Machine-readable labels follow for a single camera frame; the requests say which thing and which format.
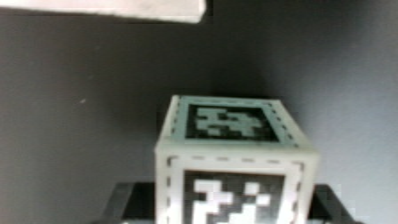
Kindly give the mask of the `translucent gripper left finger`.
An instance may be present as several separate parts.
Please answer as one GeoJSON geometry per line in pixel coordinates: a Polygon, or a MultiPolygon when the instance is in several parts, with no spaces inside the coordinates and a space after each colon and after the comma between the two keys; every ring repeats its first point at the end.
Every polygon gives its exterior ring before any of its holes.
{"type": "Polygon", "coordinates": [[[133,224],[135,203],[133,203],[133,184],[117,183],[97,224],[133,224]]]}

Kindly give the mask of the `translucent gripper right finger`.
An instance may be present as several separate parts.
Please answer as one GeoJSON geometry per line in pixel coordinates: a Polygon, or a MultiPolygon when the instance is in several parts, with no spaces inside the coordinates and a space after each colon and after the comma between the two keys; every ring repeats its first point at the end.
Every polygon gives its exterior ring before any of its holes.
{"type": "Polygon", "coordinates": [[[350,215],[334,190],[327,184],[316,186],[316,198],[319,204],[318,220],[321,224],[362,224],[350,215]]]}

